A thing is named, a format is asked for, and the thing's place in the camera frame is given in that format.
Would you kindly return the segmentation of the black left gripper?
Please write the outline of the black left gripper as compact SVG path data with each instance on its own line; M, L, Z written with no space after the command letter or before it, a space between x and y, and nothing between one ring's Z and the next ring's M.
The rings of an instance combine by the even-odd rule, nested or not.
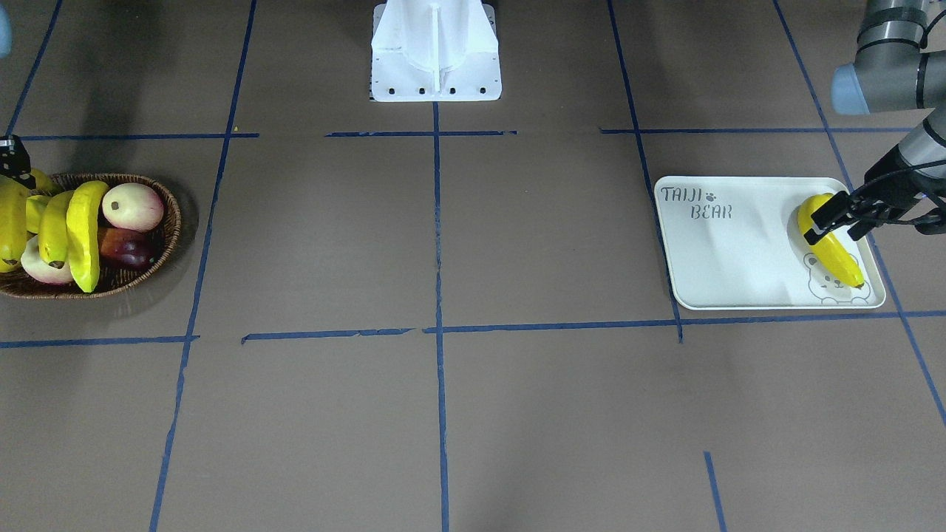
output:
M810 219L802 219L804 242L818 245L842 229L849 239L861 240L876 227L897 223L922 197L936 207L920 218L916 231L944 233L944 161L925 165L915 169L895 147L865 172L862 197L845 191L811 196ZM864 216L874 221L864 221Z

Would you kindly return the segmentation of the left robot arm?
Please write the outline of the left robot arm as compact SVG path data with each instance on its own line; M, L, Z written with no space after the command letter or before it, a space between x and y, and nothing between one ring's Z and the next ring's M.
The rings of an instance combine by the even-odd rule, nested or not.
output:
M808 216L809 245L845 227L859 240L883 225L944 233L945 58L926 50L935 21L922 1L869 1L850 64L832 78L832 108L842 115L927 110L919 125L865 172L855 191L841 191Z

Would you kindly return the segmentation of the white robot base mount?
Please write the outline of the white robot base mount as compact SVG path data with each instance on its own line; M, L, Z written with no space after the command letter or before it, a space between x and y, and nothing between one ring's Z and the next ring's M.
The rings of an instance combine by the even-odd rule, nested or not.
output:
M483 1L386 1L374 7L370 95L378 102L499 100L499 33Z

